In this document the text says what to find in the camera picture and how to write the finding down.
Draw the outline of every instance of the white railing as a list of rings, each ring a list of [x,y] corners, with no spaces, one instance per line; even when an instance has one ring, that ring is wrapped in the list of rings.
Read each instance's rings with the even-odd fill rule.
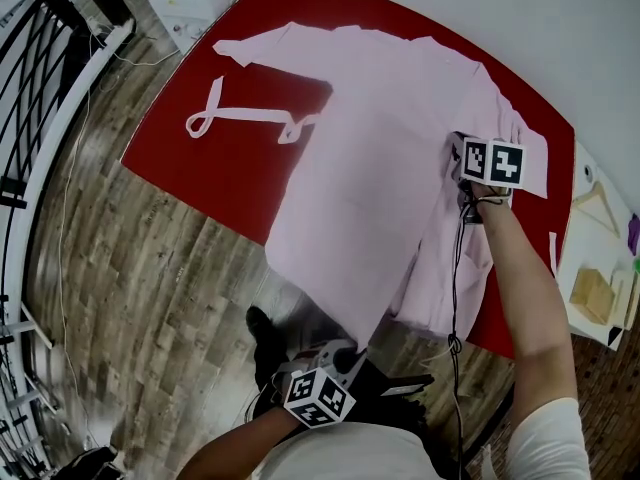
[[[93,41],[84,66],[74,60],[69,69],[74,34],[88,45],[91,32],[77,11],[69,20],[64,8],[61,18],[50,1],[26,0],[0,29],[0,469],[11,465],[18,468],[16,477],[19,471],[31,478],[51,470],[32,404],[54,413],[57,407],[23,361],[23,339],[39,336],[47,348],[53,346],[22,301],[29,238],[67,130],[135,25],[131,18],[115,26]],[[88,56],[89,48],[83,53]]]

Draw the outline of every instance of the shirt sleeve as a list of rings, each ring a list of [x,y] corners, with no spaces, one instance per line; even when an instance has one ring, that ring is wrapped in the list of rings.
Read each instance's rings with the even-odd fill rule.
[[[344,64],[341,60],[349,57],[345,49],[352,46],[340,41],[335,31],[291,22],[247,39],[220,40],[213,49],[243,67],[251,63],[260,64],[331,82]]]
[[[554,400],[536,410],[515,430],[507,451],[511,480],[588,480],[578,402]]]
[[[500,93],[482,64],[478,64],[471,78],[452,129],[484,139],[501,138],[525,146],[523,188],[547,198],[547,141],[527,126],[509,100]]]

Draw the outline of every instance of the white cable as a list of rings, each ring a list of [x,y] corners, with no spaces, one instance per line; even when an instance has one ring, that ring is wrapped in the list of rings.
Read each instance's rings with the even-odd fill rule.
[[[111,92],[115,89],[116,85],[118,85],[118,82],[120,81],[120,75],[116,75],[116,81],[113,82],[113,84],[111,85],[111,87],[109,87],[107,90],[104,89],[104,87],[102,87],[102,79],[100,80],[100,83],[98,84],[98,90],[102,93],[107,93],[107,92]]]
[[[437,354],[437,355],[435,355],[433,357],[428,357],[427,359],[423,359],[418,364],[420,366],[422,366],[423,368],[427,368],[426,363],[430,363],[431,361],[433,361],[434,359],[438,359],[439,357],[443,357],[443,356],[449,355],[449,352],[451,351],[452,348],[453,348],[453,343],[451,345],[449,345],[447,350],[445,350],[441,354]]]
[[[269,379],[269,382],[267,382],[264,386],[262,386],[262,389],[260,390],[260,392],[253,398],[253,400],[251,400],[251,402],[249,402],[249,407],[247,407],[247,409],[246,409],[246,411],[244,413],[244,422],[245,423],[249,423],[249,419],[248,419],[249,413],[251,413],[251,417],[253,417],[253,411],[255,410],[255,406],[258,405],[258,400],[260,400],[260,397],[264,393],[264,390],[267,389],[269,384],[271,384],[271,386],[274,389],[276,389],[276,387],[273,385],[273,379],[275,379],[277,374],[278,374],[278,372],[274,373],[271,376],[271,378]]]
[[[92,55],[91,36],[89,36],[89,59],[91,59],[91,55]],[[69,355],[69,352],[67,350],[67,317],[66,317],[66,312],[64,310],[64,300],[62,295],[62,242],[64,239],[64,222],[67,216],[67,194],[69,192],[69,185],[71,184],[71,175],[73,174],[73,168],[76,165],[78,149],[80,149],[80,143],[84,136],[84,131],[87,126],[87,121],[89,120],[90,102],[91,102],[91,87],[87,89],[87,112],[84,115],[84,120],[82,122],[82,127],[80,128],[80,133],[78,135],[78,138],[76,139],[76,142],[73,145],[73,156],[71,158],[71,168],[69,169],[69,176],[67,178],[67,183],[65,184],[65,187],[64,187],[64,195],[62,199],[62,224],[60,226],[60,239],[58,240],[58,292],[60,295],[60,312],[62,313],[62,331],[63,331],[62,345],[64,348],[64,355],[67,358],[67,363],[69,363],[69,368],[71,369],[71,374],[73,375],[73,383],[75,386],[76,395],[78,397],[78,400],[80,401],[82,410],[84,411],[85,426],[87,428],[87,433],[91,436],[91,439],[93,439],[93,442],[96,444],[96,446],[100,446],[95,436],[91,432],[91,429],[89,428],[89,412],[87,411],[87,407],[84,405],[84,400],[82,400],[82,397],[80,396],[80,389],[78,388],[78,376],[76,375],[76,371],[73,368],[73,363],[71,362],[71,356]]]
[[[167,60],[169,57],[173,57],[179,51],[180,51],[179,49],[178,50],[174,50],[170,54],[165,55],[164,57],[162,57],[160,60],[157,60],[156,62],[133,62],[132,60],[124,59],[124,58],[120,57],[117,53],[114,53],[113,55],[114,55],[114,57],[116,59],[120,59],[123,62],[131,64],[132,66],[157,66],[161,62],[164,62],[165,60]]]
[[[458,416],[460,416],[460,427],[462,428],[462,436],[464,437],[464,424],[462,421],[462,411],[460,410],[460,406],[458,405],[458,400],[456,397],[453,397],[453,402],[456,404],[456,411],[458,412]]]

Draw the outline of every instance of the wrist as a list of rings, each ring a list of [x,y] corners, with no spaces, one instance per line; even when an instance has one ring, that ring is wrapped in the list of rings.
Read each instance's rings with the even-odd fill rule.
[[[300,422],[296,417],[284,407],[274,407],[269,410],[269,414],[273,416],[279,425],[287,430],[287,433],[295,430],[300,425]]]
[[[494,203],[490,201],[478,201],[477,203],[478,213],[483,220],[492,218],[494,215],[501,215],[511,210],[509,204],[506,201],[501,203]]]

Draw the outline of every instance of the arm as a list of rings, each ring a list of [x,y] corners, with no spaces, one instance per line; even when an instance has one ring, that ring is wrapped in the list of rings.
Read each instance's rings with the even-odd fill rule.
[[[482,189],[474,187],[476,195]],[[478,204],[515,350],[512,424],[559,398],[577,399],[569,323],[555,280],[506,204]]]
[[[203,446],[177,480],[245,480],[298,425],[298,420],[281,407],[271,409]]]

